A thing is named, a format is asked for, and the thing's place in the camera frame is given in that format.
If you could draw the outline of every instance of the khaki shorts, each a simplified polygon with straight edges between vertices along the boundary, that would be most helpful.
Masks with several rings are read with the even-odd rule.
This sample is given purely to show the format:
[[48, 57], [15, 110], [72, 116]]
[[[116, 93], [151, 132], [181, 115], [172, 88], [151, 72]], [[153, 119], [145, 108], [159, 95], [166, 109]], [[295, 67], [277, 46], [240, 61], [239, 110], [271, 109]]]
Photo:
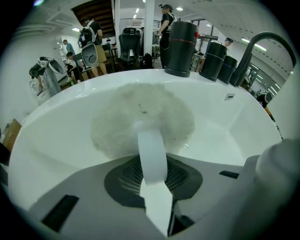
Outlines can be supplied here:
[[105, 62], [106, 56], [103, 47], [101, 45], [96, 45], [96, 51], [97, 51], [98, 63]]

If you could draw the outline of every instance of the white column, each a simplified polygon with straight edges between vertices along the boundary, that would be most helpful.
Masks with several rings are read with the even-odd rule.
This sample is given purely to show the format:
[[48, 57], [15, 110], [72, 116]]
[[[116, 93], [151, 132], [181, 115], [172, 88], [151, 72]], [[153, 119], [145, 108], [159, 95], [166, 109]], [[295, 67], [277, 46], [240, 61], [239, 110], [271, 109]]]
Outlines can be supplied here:
[[114, 19], [114, 0], [111, 1], [112, 1], [112, 18]]
[[117, 48], [118, 48], [118, 56], [121, 56], [121, 47], [119, 41], [120, 33], [120, 0], [115, 1], [114, 5], [114, 24], [116, 30], [116, 41], [117, 41]]
[[152, 55], [152, 34], [155, 0], [146, 0], [145, 3], [145, 32], [144, 32], [144, 54]]

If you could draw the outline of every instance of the fluffy white pad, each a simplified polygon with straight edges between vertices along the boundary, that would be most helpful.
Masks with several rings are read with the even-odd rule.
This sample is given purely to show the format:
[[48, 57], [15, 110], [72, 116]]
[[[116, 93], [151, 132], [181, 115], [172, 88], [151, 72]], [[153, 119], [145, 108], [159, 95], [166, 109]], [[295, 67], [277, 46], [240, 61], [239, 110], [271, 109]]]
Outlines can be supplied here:
[[137, 132], [159, 128], [166, 152], [176, 154], [195, 129], [187, 105], [163, 84], [132, 83], [119, 87], [91, 124], [94, 146], [108, 158], [138, 154]]

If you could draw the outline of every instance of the black office chair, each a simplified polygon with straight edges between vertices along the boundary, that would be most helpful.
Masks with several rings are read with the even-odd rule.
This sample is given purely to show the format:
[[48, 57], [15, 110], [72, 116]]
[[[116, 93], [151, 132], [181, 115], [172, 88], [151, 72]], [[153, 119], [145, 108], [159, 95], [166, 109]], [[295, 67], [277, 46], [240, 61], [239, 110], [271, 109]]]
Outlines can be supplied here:
[[135, 28], [125, 28], [123, 33], [119, 36], [121, 46], [120, 58], [127, 64], [135, 63], [139, 58], [138, 50], [141, 49], [141, 35], [136, 32]]

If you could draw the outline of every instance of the black cylindrical canister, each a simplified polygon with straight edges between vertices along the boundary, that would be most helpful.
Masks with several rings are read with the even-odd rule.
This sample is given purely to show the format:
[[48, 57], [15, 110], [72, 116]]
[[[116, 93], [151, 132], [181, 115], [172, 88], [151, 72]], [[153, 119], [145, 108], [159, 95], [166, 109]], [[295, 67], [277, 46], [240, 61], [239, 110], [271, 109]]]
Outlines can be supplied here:
[[169, 62], [165, 72], [189, 77], [193, 54], [196, 52], [198, 27], [190, 22], [175, 22], [170, 32]]
[[232, 57], [226, 56], [217, 78], [226, 84], [229, 84], [229, 80], [235, 71], [238, 61]]
[[227, 48], [225, 46], [219, 43], [211, 43], [206, 53], [204, 65], [199, 74], [215, 82], [223, 65], [226, 52]]

